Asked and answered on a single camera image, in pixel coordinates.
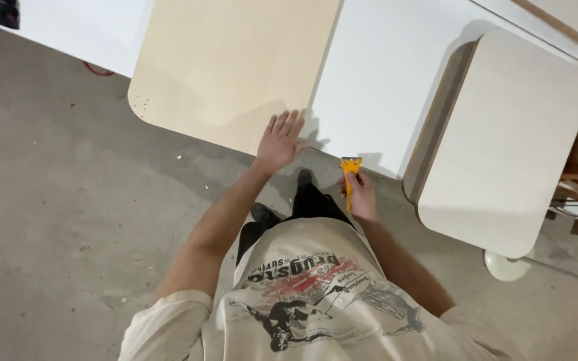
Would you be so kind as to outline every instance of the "person's left hand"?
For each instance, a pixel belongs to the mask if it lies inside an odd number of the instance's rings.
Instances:
[[[304,125],[304,118],[298,119],[298,111],[285,111],[280,116],[272,116],[258,146],[255,162],[268,173],[276,173],[295,156],[307,148],[307,143],[298,141],[298,134]]]

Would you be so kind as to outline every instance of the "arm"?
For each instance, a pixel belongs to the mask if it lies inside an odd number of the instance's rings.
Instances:
[[[436,317],[454,307],[454,301],[432,274],[428,272],[389,233],[376,212],[374,186],[360,172],[347,175],[351,184],[351,214],[360,224],[385,277],[410,295],[416,303]],[[339,180],[345,195],[345,177]]]
[[[214,296],[222,259],[262,187],[307,147],[296,141],[303,125],[298,111],[271,117],[256,160],[195,225],[160,284],[154,302],[182,290],[199,290]]]

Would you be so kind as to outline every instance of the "hand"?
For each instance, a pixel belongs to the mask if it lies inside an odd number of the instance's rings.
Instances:
[[[359,171],[358,175],[347,173],[347,179],[351,185],[351,215],[358,222],[362,220],[380,221],[376,212],[376,196],[374,195],[374,185],[367,178],[367,175]],[[343,198],[347,197],[347,187],[343,176],[336,182],[339,185],[339,193]]]
[[[263,171],[276,173],[295,156],[307,148],[307,143],[298,141],[298,134],[304,125],[304,118],[298,119],[298,111],[289,114],[285,111],[280,116],[272,116],[269,125],[258,146],[257,163]]]

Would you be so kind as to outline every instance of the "black pants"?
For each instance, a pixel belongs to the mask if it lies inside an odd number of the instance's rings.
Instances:
[[[315,185],[309,184],[298,187],[293,198],[293,213],[291,217],[281,222],[296,218],[314,217],[334,218],[354,227],[330,195],[322,194]],[[264,225],[258,222],[249,222],[242,227],[242,231],[240,231],[240,241],[237,245],[236,265],[240,263],[242,255],[260,239],[262,234],[275,225],[276,224]]]

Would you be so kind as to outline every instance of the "person's right hand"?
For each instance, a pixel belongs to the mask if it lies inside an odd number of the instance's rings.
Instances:
[[[376,211],[376,195],[374,185],[367,175],[359,171],[358,175],[347,173],[347,179],[351,185],[351,215],[358,222],[362,220],[379,221]],[[339,193],[343,198],[347,197],[347,185],[343,176],[336,182],[339,185]]]

